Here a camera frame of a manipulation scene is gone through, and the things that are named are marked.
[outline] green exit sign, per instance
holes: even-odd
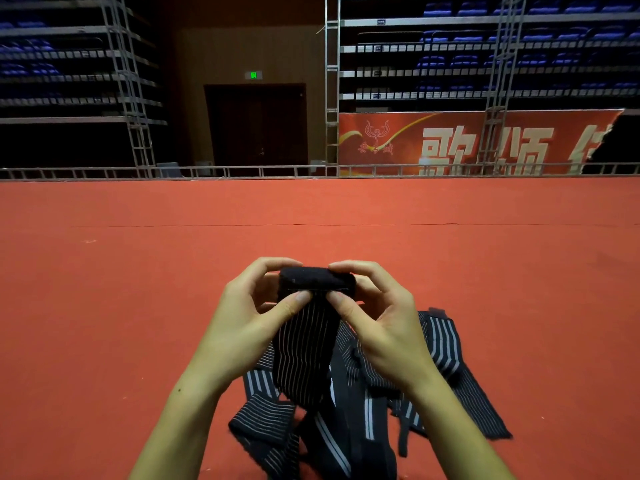
[[[248,80],[261,80],[262,79],[262,71],[261,70],[251,70],[249,72],[244,73],[244,78]]]

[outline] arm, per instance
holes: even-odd
[[[437,370],[411,293],[377,263],[343,261],[329,268],[363,275],[356,276],[355,297],[362,306],[339,292],[327,299],[356,331],[376,370],[415,405],[447,478],[513,479]]]
[[[280,326],[311,299],[300,291],[277,305],[288,258],[260,258],[229,282],[200,345],[173,387],[129,480],[197,479],[220,395],[260,359]]]

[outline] metal railing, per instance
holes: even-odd
[[[628,177],[640,175],[640,162],[504,163],[487,175],[482,164],[359,164],[277,166],[139,166],[0,168],[2,181],[86,180],[257,180],[290,178],[514,178]]]

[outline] banner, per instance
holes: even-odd
[[[490,156],[503,175],[577,175],[622,109],[508,111],[498,152]],[[484,111],[340,113],[340,165],[421,164],[404,175],[449,175],[451,164],[478,161]],[[541,163],[562,163],[542,166]],[[341,174],[348,174],[342,169]],[[372,169],[353,168],[352,175]],[[377,168],[396,175],[398,168]]]

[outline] rolled black wrap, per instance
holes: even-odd
[[[291,401],[315,411],[328,393],[329,363],[340,315],[326,300],[329,291],[354,297],[356,279],[322,267],[287,267],[280,272],[278,301],[300,290],[311,302],[280,327],[273,338],[273,381]]]

